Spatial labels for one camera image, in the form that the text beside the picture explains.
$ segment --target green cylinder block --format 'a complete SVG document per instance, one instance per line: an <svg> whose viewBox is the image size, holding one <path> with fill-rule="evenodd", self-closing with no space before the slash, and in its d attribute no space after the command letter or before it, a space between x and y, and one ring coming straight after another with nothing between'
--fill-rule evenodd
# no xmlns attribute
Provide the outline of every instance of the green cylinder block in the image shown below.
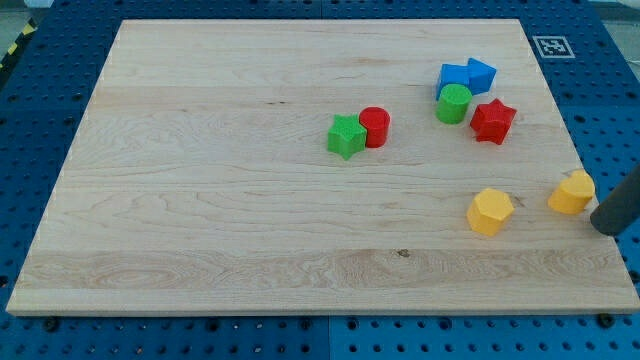
<svg viewBox="0 0 640 360"><path fill-rule="evenodd" d="M449 84L443 87L436 106L436 117L445 124L460 123L467 113L471 97L471 90L464 85Z"/></svg>

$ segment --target wood grain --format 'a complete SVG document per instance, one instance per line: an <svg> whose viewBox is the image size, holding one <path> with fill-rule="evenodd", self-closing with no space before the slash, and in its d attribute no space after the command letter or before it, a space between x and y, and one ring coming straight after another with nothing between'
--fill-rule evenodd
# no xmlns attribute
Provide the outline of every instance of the wood grain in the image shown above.
<svg viewBox="0 0 640 360"><path fill-rule="evenodd" d="M434 117L442 63L498 68L505 143ZM342 160L335 113L383 105ZM617 247L546 198L581 167L515 20L124 21L14 315L566 314L640 308ZM487 239L485 187L516 211Z"/></svg>

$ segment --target red star block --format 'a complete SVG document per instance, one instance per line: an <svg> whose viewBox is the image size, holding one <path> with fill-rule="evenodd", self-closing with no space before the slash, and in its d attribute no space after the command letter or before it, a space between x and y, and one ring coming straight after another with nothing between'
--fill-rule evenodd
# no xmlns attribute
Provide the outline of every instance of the red star block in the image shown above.
<svg viewBox="0 0 640 360"><path fill-rule="evenodd" d="M492 141L501 145L509 132L516 109L504 106L498 99L489 104L480 104L471 119L471 128L476 132L476 141Z"/></svg>

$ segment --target green star block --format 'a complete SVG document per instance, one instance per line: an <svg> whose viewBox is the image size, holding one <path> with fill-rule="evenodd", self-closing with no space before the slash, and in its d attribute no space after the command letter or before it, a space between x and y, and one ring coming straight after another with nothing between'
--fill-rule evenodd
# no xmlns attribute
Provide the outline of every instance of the green star block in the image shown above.
<svg viewBox="0 0 640 360"><path fill-rule="evenodd" d="M360 125L358 115L333 116L333 126L329 129L329 151L349 160L351 155L364 150L366 140L367 129Z"/></svg>

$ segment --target red cylinder block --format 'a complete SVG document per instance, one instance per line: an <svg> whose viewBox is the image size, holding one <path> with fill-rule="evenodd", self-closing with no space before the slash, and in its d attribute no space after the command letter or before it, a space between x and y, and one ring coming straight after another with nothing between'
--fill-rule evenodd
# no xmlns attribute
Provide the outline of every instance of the red cylinder block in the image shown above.
<svg viewBox="0 0 640 360"><path fill-rule="evenodd" d="M376 148L384 145L389 134L391 116L379 107L368 107L360 112L360 125L367 129L366 147Z"/></svg>

